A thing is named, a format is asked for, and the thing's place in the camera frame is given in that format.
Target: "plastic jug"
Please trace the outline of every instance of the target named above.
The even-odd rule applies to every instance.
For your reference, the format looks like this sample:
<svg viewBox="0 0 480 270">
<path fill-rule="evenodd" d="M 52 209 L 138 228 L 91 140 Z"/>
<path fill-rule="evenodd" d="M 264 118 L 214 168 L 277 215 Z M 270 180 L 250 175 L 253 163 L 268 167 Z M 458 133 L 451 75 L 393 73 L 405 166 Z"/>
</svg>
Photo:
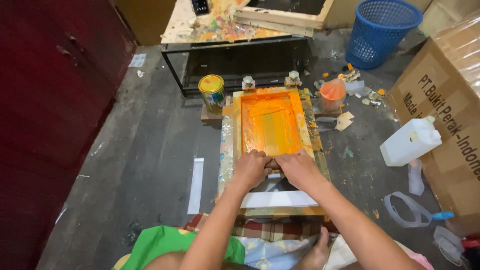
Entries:
<svg viewBox="0 0 480 270">
<path fill-rule="evenodd" d="M 320 88 L 321 112 L 332 112 L 340 108 L 345 99 L 347 90 L 341 79 L 326 82 Z"/>
<path fill-rule="evenodd" d="M 442 137 L 433 126 L 434 121 L 432 116 L 412 119 L 393 133 L 380 145 L 385 164 L 390 167 L 404 166 L 442 144 Z"/>
</svg>

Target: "fabric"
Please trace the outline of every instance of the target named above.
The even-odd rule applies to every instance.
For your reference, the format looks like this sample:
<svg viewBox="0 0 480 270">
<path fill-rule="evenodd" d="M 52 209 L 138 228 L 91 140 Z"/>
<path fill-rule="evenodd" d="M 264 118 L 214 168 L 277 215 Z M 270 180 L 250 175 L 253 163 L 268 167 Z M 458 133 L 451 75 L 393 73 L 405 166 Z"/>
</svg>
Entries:
<svg viewBox="0 0 480 270">
<path fill-rule="evenodd" d="M 196 232 L 192 233 L 168 226 L 145 229 L 138 237 L 132 254 L 121 269 L 141 270 L 157 256 L 172 251 L 186 252 L 196 235 Z M 244 258 L 245 248 L 239 240 L 231 236 L 224 260 L 243 264 Z"/>
<path fill-rule="evenodd" d="M 273 243 L 260 238 L 236 238 L 245 247 L 245 265 L 260 270 L 289 270 L 311 250 L 318 235 L 303 240 L 281 240 Z"/>
<path fill-rule="evenodd" d="M 196 232 L 203 226 L 207 217 L 208 214 L 197 214 L 193 217 L 192 221 L 183 227 L 183 229 L 190 232 Z M 329 232 L 336 232 L 336 228 L 331 222 L 328 222 L 325 226 Z M 254 221 L 246 221 L 236 222 L 231 235 L 260 238 L 269 242 L 280 240 L 303 240 L 320 234 L 321 228 L 321 222 L 263 224 Z"/>
</svg>

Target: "gold paint can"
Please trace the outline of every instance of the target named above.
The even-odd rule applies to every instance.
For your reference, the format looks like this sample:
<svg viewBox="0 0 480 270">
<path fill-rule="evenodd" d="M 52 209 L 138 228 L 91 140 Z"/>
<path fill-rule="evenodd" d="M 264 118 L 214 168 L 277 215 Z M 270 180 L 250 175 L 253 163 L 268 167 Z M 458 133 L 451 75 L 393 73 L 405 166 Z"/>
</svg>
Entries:
<svg viewBox="0 0 480 270">
<path fill-rule="evenodd" d="M 207 75 L 198 82 L 198 89 L 202 93 L 207 111 L 221 113 L 225 106 L 225 93 L 223 90 L 223 79 L 218 75 Z"/>
</svg>

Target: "hand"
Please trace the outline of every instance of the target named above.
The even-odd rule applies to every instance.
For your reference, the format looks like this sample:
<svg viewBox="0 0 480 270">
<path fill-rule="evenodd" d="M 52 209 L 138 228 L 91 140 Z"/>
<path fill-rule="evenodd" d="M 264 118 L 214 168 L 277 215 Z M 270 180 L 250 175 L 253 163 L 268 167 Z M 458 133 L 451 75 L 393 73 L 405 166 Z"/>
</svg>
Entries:
<svg viewBox="0 0 480 270">
<path fill-rule="evenodd" d="M 272 169 L 265 168 L 265 165 L 271 160 L 272 157 L 256 149 L 243 152 L 233 169 L 233 178 L 230 183 L 237 185 L 246 194 L 272 172 Z"/>
<path fill-rule="evenodd" d="M 282 168 L 290 184 L 306 193 L 316 184 L 327 181 L 303 148 L 295 154 L 275 156 L 275 161 Z"/>
</svg>

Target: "cabinet door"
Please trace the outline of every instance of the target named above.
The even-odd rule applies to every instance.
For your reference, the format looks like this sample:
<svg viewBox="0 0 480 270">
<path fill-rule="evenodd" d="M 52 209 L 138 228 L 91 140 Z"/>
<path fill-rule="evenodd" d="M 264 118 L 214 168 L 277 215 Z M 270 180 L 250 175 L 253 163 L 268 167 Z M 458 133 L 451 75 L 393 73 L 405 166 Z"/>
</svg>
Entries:
<svg viewBox="0 0 480 270">
<path fill-rule="evenodd" d="M 40 0 L 71 42 L 115 86 L 135 44 L 108 0 Z"/>
<path fill-rule="evenodd" d="M 116 88 L 56 23 L 33 2 L 0 3 L 4 269 L 35 268 L 114 101 Z M 119 60 L 113 64 L 116 70 L 122 66 Z"/>
</svg>

